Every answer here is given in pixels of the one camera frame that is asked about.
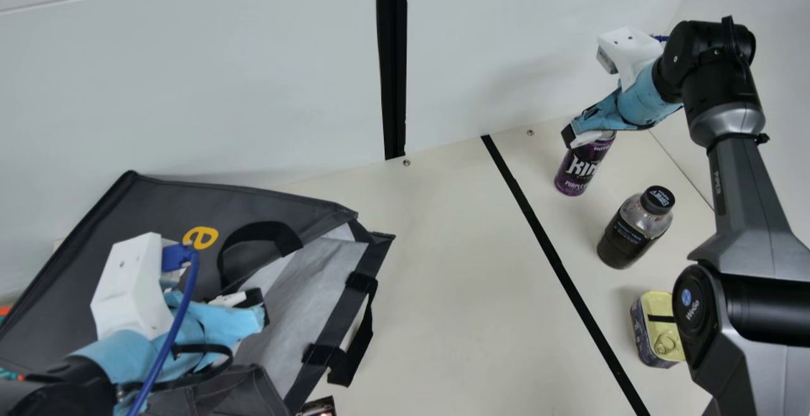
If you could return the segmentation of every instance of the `yellow tin can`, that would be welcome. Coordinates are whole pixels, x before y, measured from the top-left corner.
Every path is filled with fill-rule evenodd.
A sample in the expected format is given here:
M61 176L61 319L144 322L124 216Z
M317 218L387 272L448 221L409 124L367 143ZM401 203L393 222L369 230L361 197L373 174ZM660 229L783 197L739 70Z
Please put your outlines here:
M672 315L672 294L648 291L630 309L639 358L650 367L669 368L685 361Z

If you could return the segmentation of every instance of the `white tabletop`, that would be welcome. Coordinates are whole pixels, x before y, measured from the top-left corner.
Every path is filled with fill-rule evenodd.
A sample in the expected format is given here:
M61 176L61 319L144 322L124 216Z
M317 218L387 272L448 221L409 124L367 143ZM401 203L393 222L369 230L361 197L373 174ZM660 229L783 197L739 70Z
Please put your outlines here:
M397 234L341 416L633 414L479 139L281 191Z
M564 196L553 179L565 154L559 131L566 124L543 122L492 139L650 413L702 414L711 396L691 381L686 364L663 370L639 360L628 311L645 291L671 292L689 265L686 255L714 234L714 212L647 131L619 133L585 194ZM622 202L651 185L675 195L674 222L631 268L610 268L596 244Z
M622 133L584 196L552 184L564 122L495 134L562 262L651 414L701 414L708 394L685 364L646 367L628 310L671 290L686 254L712 233L711 209L646 132ZM535 131L528 136L527 129ZM346 389L322 379L339 414L633 414L479 139L276 187L342 203L397 239L379 275L375 336ZM596 255L620 203L646 186L676 194L675 222L636 266Z

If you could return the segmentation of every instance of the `blue cable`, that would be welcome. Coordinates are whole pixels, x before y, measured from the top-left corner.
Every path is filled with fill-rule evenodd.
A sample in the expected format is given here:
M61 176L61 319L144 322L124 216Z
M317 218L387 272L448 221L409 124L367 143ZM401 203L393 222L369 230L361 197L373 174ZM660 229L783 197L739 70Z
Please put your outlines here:
M157 358L154 359L154 364L149 371L149 375L147 375L147 379L144 381L144 387L141 387L141 390L138 392L138 396L135 397L134 403L132 404L132 407L130 407L130 411L127 413L127 416L137 416L138 413L140 413L140 408L143 407L144 402L147 401L151 388L153 388L154 382L157 381L157 377L160 375L160 370L163 369L166 358L168 358L168 354L171 352L171 345L174 344L174 340L177 338L177 333L180 332L180 326L183 324L185 313L189 309L189 304L191 303L191 294L193 294L194 286L197 284L197 273L199 272L200 260L199 254L197 254L197 251L194 249L186 253L183 258L184 260L182 262L189 260L191 261L191 269L189 269L189 278L185 283L185 292L183 294L183 298L180 300L180 306L177 307L177 313L174 314L174 322L171 323L171 329L168 329L166 341L160 348Z

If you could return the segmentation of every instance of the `yellow logo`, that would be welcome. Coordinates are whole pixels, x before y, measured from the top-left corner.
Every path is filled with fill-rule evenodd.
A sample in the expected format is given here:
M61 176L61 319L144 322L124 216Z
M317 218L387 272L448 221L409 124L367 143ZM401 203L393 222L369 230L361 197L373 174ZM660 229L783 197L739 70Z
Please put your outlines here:
M194 236L194 249L206 249L209 246L214 245L217 238L220 236L220 231L217 231L214 228L206 228L205 226L197 226L191 231L185 233L183 236L183 243L191 242L191 237Z

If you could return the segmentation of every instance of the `black strap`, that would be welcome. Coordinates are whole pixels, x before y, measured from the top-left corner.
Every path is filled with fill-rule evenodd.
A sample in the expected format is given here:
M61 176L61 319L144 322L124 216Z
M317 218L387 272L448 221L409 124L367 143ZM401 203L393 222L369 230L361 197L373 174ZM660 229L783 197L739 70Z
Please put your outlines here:
M223 255L229 248L237 243L265 241L275 243L281 256L286 256L301 249L304 243L292 228L281 222L258 222L244 225L232 232L220 248L220 254L216 257L216 268L220 271L220 283L222 289L228 288L231 281L225 277L225 259Z
M346 287L368 294L368 304L365 306L363 320L359 325L355 337L352 339L352 344L349 345L348 350L345 352L338 346L310 344L309 348L304 352L304 358L302 359L302 362L307 364L332 368L332 372L329 373L327 381L330 384L338 384L344 387L348 387L352 384L354 375L357 372L357 367L359 367L359 363L363 360L363 356L365 356L365 351L371 343L371 337L374 336L372 330L373 316L371 314L371 304L374 302L374 296L377 294L377 280L368 275L352 272L352 275L346 280Z
M200 373L180 376L180 378L172 379L171 381L156 382L153 388L151 388L151 392L159 393L161 391L170 391L206 382L228 370L231 364L234 363L234 352L223 344L193 343L173 344L173 346L171 346L171 354L174 356L190 355L191 353L195 353L195 355L200 355L200 353L202 353L202 355L205 355L205 353L219 353L220 355L228 356L228 358L225 362L222 362L216 367L206 367L206 369ZM139 391L142 387L144 387L144 382L130 381L121 385L121 391L124 394L129 394Z

